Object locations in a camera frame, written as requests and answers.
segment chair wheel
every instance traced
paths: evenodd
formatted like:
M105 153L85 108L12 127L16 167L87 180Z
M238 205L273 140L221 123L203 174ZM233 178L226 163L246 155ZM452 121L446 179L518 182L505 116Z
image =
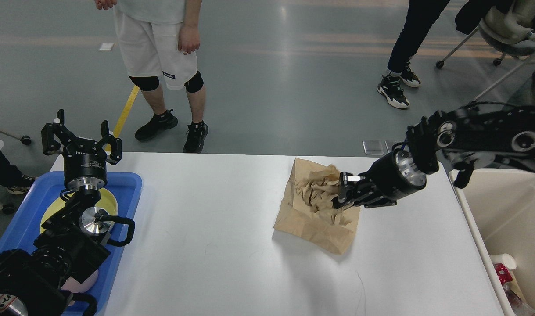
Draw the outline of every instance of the chair wheel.
M14 214L16 212L16 206L14 204L6 204L2 206L2 213L4 214Z
M20 138L20 141L22 142L22 144L24 145L29 145L31 144L31 138L27 135L24 135Z

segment brown paper bag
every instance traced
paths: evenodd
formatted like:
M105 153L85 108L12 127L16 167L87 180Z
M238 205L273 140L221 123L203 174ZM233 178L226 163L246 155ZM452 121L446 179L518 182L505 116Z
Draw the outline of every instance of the brown paper bag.
M273 228L343 254L357 232L360 208L332 208L338 183L335 166L295 158Z

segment black pants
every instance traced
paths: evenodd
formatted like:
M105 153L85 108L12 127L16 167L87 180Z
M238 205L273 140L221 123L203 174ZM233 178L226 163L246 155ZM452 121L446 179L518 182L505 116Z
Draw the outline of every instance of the black pants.
M21 179L22 172L10 164L6 156L0 151L0 185L3 187L16 186Z
M388 70L392 72L404 70L409 58L416 54L448 2L449 0L409 0L406 23L392 48Z

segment yellow plate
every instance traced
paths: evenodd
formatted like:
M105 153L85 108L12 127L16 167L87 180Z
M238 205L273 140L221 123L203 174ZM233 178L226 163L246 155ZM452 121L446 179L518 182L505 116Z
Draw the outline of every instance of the yellow plate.
M95 206L104 208L110 215L117 215L119 206L117 205L115 196L113 196L113 194L106 188L101 188L98 191L101 195L101 199L95 204ZM39 223L39 231L41 233L45 231L45 228L42 228L41 224L43 224L45 220L48 220L49 217L53 216L53 214L58 212L61 208L64 208L64 206L65 202L60 197L58 197L51 205L49 205L49 208L47 208L45 214L43 214L43 218L41 218L41 223Z

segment black sneaker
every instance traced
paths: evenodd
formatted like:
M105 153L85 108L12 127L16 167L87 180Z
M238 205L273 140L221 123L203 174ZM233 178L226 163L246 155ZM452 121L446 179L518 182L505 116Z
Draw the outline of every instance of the black sneaker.
M31 186L33 185L33 182L35 182L37 178L34 178L33 176L26 176L25 174L22 174L21 179L18 181L18 183L15 186L6 187L6 190L10 194L14 195L20 195L25 194L29 191Z
M209 134L209 126L203 123L199 124L189 124L187 126L189 130L186 132L187 141L183 147L183 152L189 154L198 154L203 150L203 144L205 143L205 137Z
M412 88L417 88L421 84L420 78L418 78L416 74L414 74L413 71L410 69L409 62L408 64L406 64L406 68L402 70L400 78L402 78L402 81L407 86L411 86Z
M142 126L135 133L137 140L151 140L157 136L158 132L174 128L177 125L177 118L172 114L173 110L167 110L165 114L155 114L151 121Z
M400 88L400 77L382 76L382 81L378 84L377 91L386 98L391 106L395 108L409 107L409 101L404 96L404 89Z

